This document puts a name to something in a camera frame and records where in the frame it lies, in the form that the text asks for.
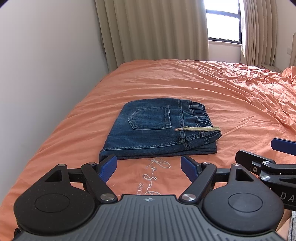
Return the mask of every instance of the blue gripper pad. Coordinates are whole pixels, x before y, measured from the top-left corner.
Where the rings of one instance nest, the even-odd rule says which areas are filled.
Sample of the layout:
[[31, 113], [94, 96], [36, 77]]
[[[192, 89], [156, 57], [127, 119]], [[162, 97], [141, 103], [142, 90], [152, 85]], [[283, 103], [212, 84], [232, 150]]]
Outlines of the blue gripper pad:
[[296, 142], [279, 138], [273, 138], [271, 148], [276, 151], [296, 156]]
[[197, 179], [198, 173], [196, 166], [185, 156], [181, 156], [181, 169], [191, 182]]
[[117, 168], [117, 157], [108, 156], [99, 163], [99, 177], [106, 183]]

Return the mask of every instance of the white wall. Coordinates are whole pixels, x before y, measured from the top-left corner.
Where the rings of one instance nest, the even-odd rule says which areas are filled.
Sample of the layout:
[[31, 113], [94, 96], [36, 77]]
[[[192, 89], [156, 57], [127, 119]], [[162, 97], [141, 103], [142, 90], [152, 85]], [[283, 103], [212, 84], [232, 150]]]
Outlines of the white wall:
[[284, 70], [289, 67], [293, 35], [296, 33], [296, 6], [290, 0], [276, 0], [278, 12], [278, 36], [275, 66]]
[[9, 0], [0, 8], [0, 203], [106, 74], [93, 0]]
[[240, 44], [209, 41], [209, 60], [239, 63], [241, 48]]

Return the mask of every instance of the curtain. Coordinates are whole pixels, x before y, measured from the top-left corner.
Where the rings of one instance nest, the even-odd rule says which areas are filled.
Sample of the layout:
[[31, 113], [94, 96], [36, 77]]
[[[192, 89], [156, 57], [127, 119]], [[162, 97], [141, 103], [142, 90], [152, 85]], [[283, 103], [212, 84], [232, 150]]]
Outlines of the curtain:
[[242, 16], [241, 63], [274, 65], [277, 12], [275, 0], [240, 0]]
[[294, 33], [293, 36], [293, 43], [292, 43], [292, 54], [290, 58], [290, 65], [291, 66], [296, 66], [296, 33]]
[[203, 0], [96, 0], [109, 71], [136, 59], [208, 60]]

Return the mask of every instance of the drawstring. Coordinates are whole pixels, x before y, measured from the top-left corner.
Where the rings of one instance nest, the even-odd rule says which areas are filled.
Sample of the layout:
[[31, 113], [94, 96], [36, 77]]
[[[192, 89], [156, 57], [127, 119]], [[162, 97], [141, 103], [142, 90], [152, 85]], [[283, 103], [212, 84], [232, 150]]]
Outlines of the drawstring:
[[175, 131], [221, 131], [219, 127], [189, 127], [176, 128]]

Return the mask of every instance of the orange duvet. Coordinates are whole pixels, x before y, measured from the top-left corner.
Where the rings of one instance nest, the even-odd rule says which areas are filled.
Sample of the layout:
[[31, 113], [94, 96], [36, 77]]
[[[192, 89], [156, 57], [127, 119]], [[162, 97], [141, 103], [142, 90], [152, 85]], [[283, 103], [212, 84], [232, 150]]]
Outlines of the orange duvet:
[[[133, 61], [107, 75], [58, 125], [28, 162], [0, 207], [0, 240], [13, 238], [16, 198], [59, 163], [68, 168], [98, 161], [106, 137], [123, 105], [148, 98], [180, 98], [203, 103], [222, 130], [217, 154], [192, 156], [217, 167], [230, 167], [244, 149], [295, 163], [273, 151], [274, 137], [296, 139], [296, 80], [293, 69], [281, 74], [224, 62], [191, 60]], [[176, 194], [190, 184], [180, 157], [118, 161], [108, 181], [117, 194]]]

